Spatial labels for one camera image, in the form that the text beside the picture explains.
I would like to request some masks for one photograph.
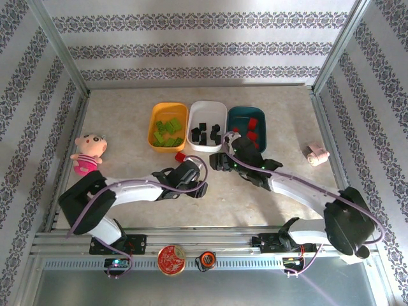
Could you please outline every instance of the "wallpaper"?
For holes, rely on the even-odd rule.
[[[91,89],[312,85],[353,3],[44,1]]]
[[[13,305],[83,99],[27,4],[0,10],[0,305]]]
[[[379,246],[397,303],[408,304],[408,11],[373,1],[320,98],[349,184],[386,229]]]

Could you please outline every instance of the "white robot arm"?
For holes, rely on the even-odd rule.
[[[293,251],[303,244],[332,244],[345,255],[369,256],[365,243],[375,230],[375,217],[370,215],[356,189],[348,187],[340,191],[317,186],[307,178],[286,171],[280,162],[263,159],[247,137],[235,133],[225,139],[227,153],[210,156],[210,166],[214,170],[235,170],[255,186],[289,196],[322,217],[318,220],[295,217],[283,225],[278,241],[284,250]]]
[[[132,180],[105,178],[99,171],[93,171],[62,194],[58,201],[71,226],[70,232],[89,233],[107,245],[115,245],[124,240],[126,234],[116,220],[105,216],[109,209],[135,201],[176,199],[182,193],[201,198],[207,191],[207,183],[198,181],[199,176],[200,165],[192,160],[184,161],[176,169],[167,168]],[[200,184],[198,190],[187,192]]]

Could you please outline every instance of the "green block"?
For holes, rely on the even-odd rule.
[[[156,122],[156,126],[157,126],[157,128],[159,129],[160,135],[164,135],[164,134],[167,133],[166,128],[165,128],[163,122],[157,121],[157,122]]]
[[[153,135],[154,135],[154,137],[156,137],[156,139],[157,139],[157,141],[159,143],[164,143],[164,138],[163,138],[163,136],[160,135],[159,132],[154,132]]]
[[[173,143],[173,147],[178,147],[179,145],[181,145],[183,143],[183,141],[184,141],[183,138],[177,137],[177,139]]]
[[[177,131],[181,131],[182,130],[182,125],[180,124],[180,121],[177,120],[177,118],[172,118],[172,120],[170,120],[173,128]]]
[[[166,143],[164,144],[164,146],[165,146],[166,148],[167,148],[167,147],[172,147],[175,141],[176,141],[176,139],[170,137],[169,139],[167,139],[167,141],[166,141]]]
[[[167,132],[170,133],[170,135],[176,133],[176,130],[174,129],[173,125],[171,124],[170,121],[166,122],[166,124],[164,125],[166,127]]]
[[[153,143],[153,146],[155,147],[162,147],[163,145],[164,145],[164,142],[163,143],[159,143],[159,142]]]

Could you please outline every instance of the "tape measure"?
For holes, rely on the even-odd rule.
[[[215,257],[215,253],[213,252],[204,252],[196,258],[196,265],[198,267],[198,270],[201,272],[206,272],[210,269],[213,269],[216,262],[217,260]]]

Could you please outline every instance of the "round tin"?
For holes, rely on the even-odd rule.
[[[165,275],[174,276],[186,267],[186,255],[180,246],[167,245],[160,250],[157,263],[160,271]]]

